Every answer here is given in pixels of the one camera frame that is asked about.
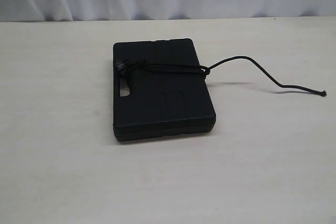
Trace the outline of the black plastic carrying case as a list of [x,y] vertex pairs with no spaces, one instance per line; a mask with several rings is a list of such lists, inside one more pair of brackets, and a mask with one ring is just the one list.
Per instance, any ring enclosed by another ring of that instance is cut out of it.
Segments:
[[113,131],[122,141],[212,130],[216,113],[191,39],[113,46]]

